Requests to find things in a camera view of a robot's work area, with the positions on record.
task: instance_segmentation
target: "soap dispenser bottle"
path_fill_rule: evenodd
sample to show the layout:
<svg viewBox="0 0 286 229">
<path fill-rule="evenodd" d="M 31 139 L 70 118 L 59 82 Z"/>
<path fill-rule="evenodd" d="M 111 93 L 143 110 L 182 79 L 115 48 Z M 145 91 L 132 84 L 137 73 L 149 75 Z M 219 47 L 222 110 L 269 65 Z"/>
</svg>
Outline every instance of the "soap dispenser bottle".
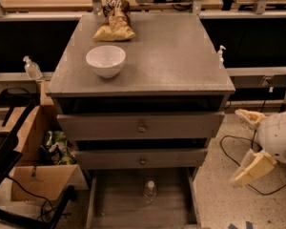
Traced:
<svg viewBox="0 0 286 229">
<path fill-rule="evenodd" d="M 223 63 L 223 61 L 224 61 L 224 58 L 222 56 L 223 55 L 223 50 L 226 50 L 226 48 L 224 46 L 220 45 L 219 51 L 217 52 L 217 54 L 218 54 L 218 57 L 219 57 L 219 60 L 220 60 L 221 63 Z"/>
<path fill-rule="evenodd" d="M 30 78 L 36 80 L 43 76 L 40 72 L 39 66 L 35 62 L 31 61 L 28 56 L 24 56 L 23 61 L 26 62 L 25 70 Z"/>
</svg>

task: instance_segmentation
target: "cardboard box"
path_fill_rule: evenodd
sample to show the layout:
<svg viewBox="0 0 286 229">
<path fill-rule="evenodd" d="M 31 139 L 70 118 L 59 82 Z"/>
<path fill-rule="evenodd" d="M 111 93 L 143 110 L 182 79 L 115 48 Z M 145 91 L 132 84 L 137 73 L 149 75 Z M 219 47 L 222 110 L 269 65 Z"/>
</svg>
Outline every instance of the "cardboard box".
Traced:
<svg viewBox="0 0 286 229">
<path fill-rule="evenodd" d="M 40 82 L 40 105 L 53 105 L 53 101 L 49 96 L 46 96 L 46 91 L 49 86 L 50 81 L 41 81 Z"/>
<path fill-rule="evenodd" d="M 5 127 L 6 130 L 10 130 L 22 111 L 23 108 L 15 108 Z M 22 152 L 23 157 L 14 168 L 12 177 L 29 192 L 49 200 L 59 199 L 68 185 L 74 185 L 75 190 L 88 190 L 87 182 L 77 164 L 39 166 L 39 147 L 43 143 L 44 133 L 49 130 L 60 130 L 54 107 L 35 107 L 18 133 L 19 144 L 15 150 Z M 13 182 L 11 200 L 43 199 L 29 195 Z"/>
</svg>

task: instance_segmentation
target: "speckled floor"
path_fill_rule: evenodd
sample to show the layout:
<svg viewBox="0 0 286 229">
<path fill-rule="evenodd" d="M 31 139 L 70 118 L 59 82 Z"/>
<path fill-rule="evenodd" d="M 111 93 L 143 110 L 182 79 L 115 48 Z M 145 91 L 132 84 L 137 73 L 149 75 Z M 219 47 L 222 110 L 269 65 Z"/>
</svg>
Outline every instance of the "speckled floor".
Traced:
<svg viewBox="0 0 286 229">
<path fill-rule="evenodd" d="M 286 187 L 269 196 L 251 188 L 233 188 L 229 178 L 237 166 L 224 155 L 219 142 L 225 135 L 252 138 L 253 131 L 235 114 L 226 114 L 223 124 L 209 146 L 209 153 L 194 181 L 195 196 L 202 227 L 212 229 L 283 229 L 286 228 Z M 241 161 L 250 148 L 247 141 L 226 138 L 226 152 Z M 278 164 L 266 177 L 252 183 L 262 193 L 270 193 L 286 183 L 286 164 Z M 57 228 L 85 228 L 89 192 L 77 192 L 78 200 L 70 202 Z M 37 218 L 40 207 L 27 202 L 10 202 L 10 181 L 0 186 L 0 208 Z M 0 229 L 11 228 L 0 223 Z"/>
</svg>

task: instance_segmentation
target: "chip bag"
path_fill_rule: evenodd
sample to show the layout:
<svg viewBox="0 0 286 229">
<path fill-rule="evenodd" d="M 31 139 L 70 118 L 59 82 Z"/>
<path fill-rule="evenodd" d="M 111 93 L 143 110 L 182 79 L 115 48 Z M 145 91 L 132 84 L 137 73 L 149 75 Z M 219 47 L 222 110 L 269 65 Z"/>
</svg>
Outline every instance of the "chip bag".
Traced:
<svg viewBox="0 0 286 229">
<path fill-rule="evenodd" d="M 124 41 L 135 37 L 131 27 L 129 0 L 106 0 L 102 13 L 105 23 L 97 30 L 94 41 Z"/>
</svg>

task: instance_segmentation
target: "water bottle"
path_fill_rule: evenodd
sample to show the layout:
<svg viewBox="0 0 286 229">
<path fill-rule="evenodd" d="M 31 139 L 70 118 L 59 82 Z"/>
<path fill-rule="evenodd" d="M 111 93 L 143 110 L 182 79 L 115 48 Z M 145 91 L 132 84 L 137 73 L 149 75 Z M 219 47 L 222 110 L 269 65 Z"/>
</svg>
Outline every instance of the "water bottle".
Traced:
<svg viewBox="0 0 286 229">
<path fill-rule="evenodd" d="M 144 197 L 146 199 L 146 203 L 152 204 L 155 196 L 156 196 L 155 183 L 153 180 L 149 180 L 144 185 Z"/>
</svg>

